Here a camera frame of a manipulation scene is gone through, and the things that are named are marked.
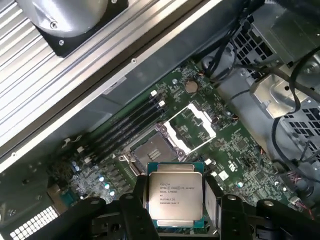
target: black plastic part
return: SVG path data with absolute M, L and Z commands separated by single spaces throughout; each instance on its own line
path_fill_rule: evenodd
M 271 202 L 273 205 L 267 205 L 266 201 Z M 272 199 L 258 201 L 256 204 L 256 214 L 271 219 L 275 227 L 285 230 L 293 239 L 320 239 L 319 223 L 279 201 Z
M 120 206 L 129 240 L 160 240 L 154 223 L 140 199 L 128 193 L 120 197 Z
M 91 239 L 94 240 L 119 240 L 124 239 L 126 225 L 121 213 L 120 202 L 117 200 L 109 203 L 105 212 L 94 218 L 91 222 Z
M 122 13 L 129 6 L 128 0 L 117 0 L 116 3 L 109 3 L 107 5 L 106 11 L 102 16 L 101 20 L 89 31 L 79 36 L 74 37 L 58 37 L 46 33 L 37 26 L 35 26 L 52 50 L 59 57 L 65 58 L 70 53 L 72 53 L 76 48 L 83 44 L 86 40 L 92 37 L 96 32 L 98 32 L 102 27 L 111 22 L 116 16 Z
M 221 239 L 251 240 L 252 234 L 243 201 L 235 195 L 221 198 Z

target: electronic component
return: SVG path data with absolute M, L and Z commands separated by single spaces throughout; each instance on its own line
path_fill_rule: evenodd
M 171 123 L 177 116 L 182 114 L 185 110 L 191 110 L 194 114 L 194 117 L 198 120 L 201 120 L 199 127 L 202 126 L 208 134 L 208 138 L 198 146 L 194 147 L 193 149 L 190 149 L 182 139 L 178 138 L 177 132 L 172 127 Z M 205 111 L 198 110 L 196 105 L 191 102 L 187 106 L 182 108 L 179 112 L 177 112 L 174 116 L 172 116 L 168 121 L 164 122 L 163 124 L 157 124 L 156 129 L 159 130 L 159 132 L 162 133 L 162 135 L 164 135 L 171 143 L 171 145 L 177 150 L 178 158 L 181 161 L 185 156 L 201 148 L 202 146 L 209 143 L 212 139 L 216 137 L 216 132 L 211 127 L 211 122 L 212 120 L 209 117 L 209 115 Z
M 199 88 L 198 83 L 193 80 L 187 81 L 184 85 L 184 90 L 188 94 L 196 93 L 198 91 L 198 88 Z
M 199 162 L 149 163 L 148 211 L 156 227 L 203 224 L 203 169 Z
M 157 132 L 133 151 L 139 162 L 147 167 L 149 162 L 170 162 L 177 157 L 163 136 Z
M 78 198 L 100 196 L 109 203 L 132 191 L 136 176 L 148 174 L 148 163 L 196 160 L 208 164 L 206 173 L 214 176 L 226 193 L 236 192 L 251 205 L 261 198 L 290 204 L 292 190 L 280 177 L 259 170 L 257 142 L 240 121 L 232 123 L 225 116 L 223 101 L 212 85 L 197 79 L 203 90 L 192 95 L 190 102 L 184 83 L 198 72 L 193 63 L 188 63 L 183 70 L 168 74 L 88 137 L 77 141 L 74 153 L 68 154 L 69 161 L 55 159 L 49 172 L 61 191 L 70 190 Z M 167 111 L 159 105 L 161 101 Z M 141 124 L 150 111 L 158 112 L 152 121 Z M 223 127 L 215 128 L 211 118 L 218 119 L 217 124 Z M 75 171 L 73 162 L 80 171 Z M 273 169 L 266 156 L 262 162 L 264 169 Z M 278 189 L 275 181 L 287 190 Z

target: perforated metal panel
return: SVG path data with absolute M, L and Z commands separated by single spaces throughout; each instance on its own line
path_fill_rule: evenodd
M 293 137 L 300 139 L 296 142 L 300 147 L 309 141 L 311 153 L 320 150 L 320 107 L 315 101 L 303 102 L 300 111 L 284 116 L 283 124 L 292 129 Z
M 234 38 L 238 62 L 243 65 L 255 65 L 279 59 L 277 53 L 273 53 L 259 36 L 254 21 L 253 16 L 248 17 Z M 253 70 L 248 70 L 248 73 L 254 81 L 263 77 L 261 73 Z M 309 141 L 310 152 L 306 154 L 307 156 L 320 149 L 320 107 L 315 101 L 308 99 L 302 102 L 300 111 L 285 115 L 283 118 L 282 125 L 297 147 L 303 149 Z
M 237 47 L 237 59 L 243 65 L 255 65 L 265 61 L 273 55 L 273 52 L 265 44 L 262 38 L 254 33 L 251 23 L 254 18 L 249 16 L 243 23 L 240 31 L 234 37 Z M 260 72 L 248 71 L 254 80 L 262 77 Z

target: ventilation grille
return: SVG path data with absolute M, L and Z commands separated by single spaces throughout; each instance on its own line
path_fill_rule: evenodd
M 263 42 L 262 38 L 253 32 L 251 24 L 253 21 L 254 18 L 249 16 L 234 37 L 234 43 L 237 47 L 237 59 L 243 65 L 255 65 L 273 55 L 273 52 Z M 258 80 L 263 76 L 253 70 L 248 70 L 248 72 L 254 80 Z
M 304 105 L 313 107 L 304 107 L 295 114 L 286 115 L 284 116 L 285 121 L 292 127 L 296 134 L 304 136 L 307 140 L 312 139 L 310 137 L 320 139 L 320 110 L 318 104 L 309 100 Z M 320 149 L 320 146 L 311 141 L 308 148 L 312 153 L 315 153 Z
M 26 239 L 57 217 L 56 211 L 50 206 L 11 232 L 10 236 L 13 240 Z

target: black cable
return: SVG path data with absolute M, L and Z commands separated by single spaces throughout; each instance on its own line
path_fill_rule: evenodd
M 239 97 L 240 95 L 242 94 L 245 94 L 245 93 L 249 93 L 250 92 L 250 89 L 247 89 L 247 90 L 243 90 L 241 92 L 238 92 L 237 94 L 233 95 L 231 98 L 228 99 L 228 101 L 225 102 L 224 104 L 224 108 L 226 108 L 233 99 L 235 99 L 236 97 Z
M 226 80 L 230 76 L 232 71 L 235 69 L 235 66 L 237 63 L 238 50 L 237 50 L 237 46 L 235 44 L 235 41 L 233 39 L 230 40 L 230 43 L 233 46 L 233 54 L 234 54 L 232 64 L 228 69 L 226 69 L 226 72 L 222 71 L 222 73 L 218 74 L 214 79 L 212 79 L 212 82 L 214 82 L 214 83 L 221 83 L 222 81 Z
M 310 162 L 313 161 L 313 158 L 315 158 L 316 156 L 318 156 L 320 154 L 320 150 L 317 150 L 316 152 L 314 152 L 310 157 L 308 157 L 305 160 L 301 160 L 302 163 L 306 163 L 306 162 Z
M 281 176 L 286 176 L 286 175 L 292 173 L 292 171 L 287 171 L 287 172 L 283 172 L 283 173 L 280 173 L 280 172 L 271 173 L 271 172 L 265 171 L 262 167 L 262 156 L 263 156 L 262 154 L 259 155 L 257 165 L 258 165 L 259 170 L 261 172 L 263 172 L 265 175 L 268 175 L 271 177 L 281 177 Z
M 228 43 L 233 38 L 235 33 L 238 31 L 238 29 L 241 27 L 241 20 L 248 16 L 247 9 L 248 9 L 249 5 L 250 5 L 250 0 L 245 0 L 242 5 L 241 10 L 239 11 L 239 14 L 237 15 L 237 18 L 234 22 L 233 27 L 228 31 L 228 33 L 223 38 L 223 41 L 222 41 L 218 51 L 216 52 L 215 56 L 213 57 L 213 60 L 210 62 L 208 68 L 204 71 L 204 74 L 208 78 L 210 78 L 214 74 L 214 72 L 217 70 L 218 65 L 221 61 L 222 55 L 223 55 Z
M 300 157 L 299 161 L 302 161 L 302 160 L 304 159 L 310 143 L 311 143 L 310 140 L 308 140 L 308 141 L 306 142 L 305 147 L 304 147 L 304 149 L 303 149 L 303 152 L 302 152 L 302 154 L 301 154 L 301 157 Z
M 320 51 L 320 46 L 315 48 L 314 50 L 312 50 L 311 52 L 309 52 L 307 55 L 305 55 L 299 62 L 298 64 L 295 66 L 295 68 L 293 69 L 292 71 L 292 74 L 289 78 L 287 78 L 287 76 L 283 75 L 282 73 L 280 72 L 277 72 L 277 74 L 280 73 L 280 75 L 283 75 L 283 76 L 279 76 L 280 78 L 283 78 L 284 80 L 286 80 L 287 82 L 289 82 L 289 89 L 292 93 L 292 96 L 293 96 L 293 99 L 294 99 L 294 103 L 295 103 L 295 109 L 292 111 L 292 112 L 289 112 L 288 114 L 294 114 L 296 113 L 297 111 L 300 110 L 301 108 L 301 103 L 300 103 L 300 100 L 299 98 L 297 97 L 296 95 L 296 80 L 298 78 L 298 75 L 299 73 L 301 72 L 301 70 L 303 69 L 303 67 L 305 66 L 305 64 L 307 63 L 307 61 L 316 53 Z M 263 68 L 256 68 L 254 66 L 249 66 L 250 68 L 248 69 L 253 69 L 253 70 L 256 70 L 256 71 L 264 71 Z M 277 143 L 277 139 L 276 139 L 276 133 L 277 133 L 277 126 L 281 120 L 282 116 L 281 117 L 277 117 L 274 119 L 274 122 L 272 124 L 272 128 L 271 128 L 271 140 L 272 140 L 272 144 L 274 146 L 274 149 L 276 150 L 276 152 L 278 153 L 278 155 L 280 156 L 280 158 L 283 160 L 283 162 L 291 169 L 293 169 L 295 172 L 297 172 L 302 178 L 306 179 L 306 180 L 309 180 L 311 182 L 316 182 L 316 183 L 319 183 L 320 184 L 320 180 L 317 180 L 313 177 L 309 177 L 307 175 L 305 175 L 298 167 L 296 167 L 293 162 L 287 158 L 287 156 L 282 152 L 282 150 L 280 149 L 278 143 Z

